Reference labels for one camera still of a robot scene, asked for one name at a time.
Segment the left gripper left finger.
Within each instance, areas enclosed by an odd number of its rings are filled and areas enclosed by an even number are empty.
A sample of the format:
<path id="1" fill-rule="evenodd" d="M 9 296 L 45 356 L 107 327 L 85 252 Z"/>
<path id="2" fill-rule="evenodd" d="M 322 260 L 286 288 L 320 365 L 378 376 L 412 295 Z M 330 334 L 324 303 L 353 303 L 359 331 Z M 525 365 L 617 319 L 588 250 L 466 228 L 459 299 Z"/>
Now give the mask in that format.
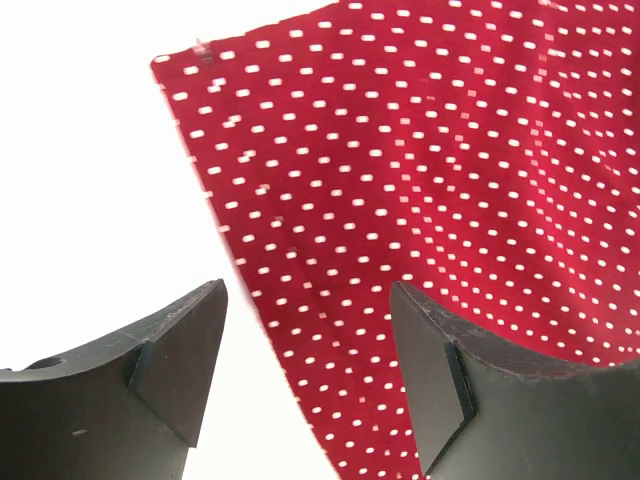
<path id="1" fill-rule="evenodd" d="M 199 439 L 228 306 L 209 281 L 72 350 L 1 373 L 5 479 L 179 479 Z"/>

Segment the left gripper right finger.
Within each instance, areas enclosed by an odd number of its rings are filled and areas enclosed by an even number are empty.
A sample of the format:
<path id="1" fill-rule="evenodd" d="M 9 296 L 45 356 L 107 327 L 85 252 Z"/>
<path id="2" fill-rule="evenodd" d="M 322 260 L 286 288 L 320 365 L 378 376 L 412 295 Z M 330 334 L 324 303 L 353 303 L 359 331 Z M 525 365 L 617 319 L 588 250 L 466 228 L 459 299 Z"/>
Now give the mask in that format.
<path id="1" fill-rule="evenodd" d="M 421 470 L 433 479 L 635 479 L 639 364 L 541 354 L 391 288 L 392 327 Z"/>

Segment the red polka dot skirt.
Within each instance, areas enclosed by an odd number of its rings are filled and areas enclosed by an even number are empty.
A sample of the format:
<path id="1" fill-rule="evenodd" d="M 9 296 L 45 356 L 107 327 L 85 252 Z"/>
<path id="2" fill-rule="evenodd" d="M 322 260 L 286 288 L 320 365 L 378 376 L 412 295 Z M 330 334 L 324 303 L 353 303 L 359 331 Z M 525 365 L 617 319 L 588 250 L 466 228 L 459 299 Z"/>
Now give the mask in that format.
<path id="1" fill-rule="evenodd" d="M 404 280 L 507 339 L 639 354 L 639 5 L 336 1 L 151 65 L 342 479 L 417 479 Z"/>

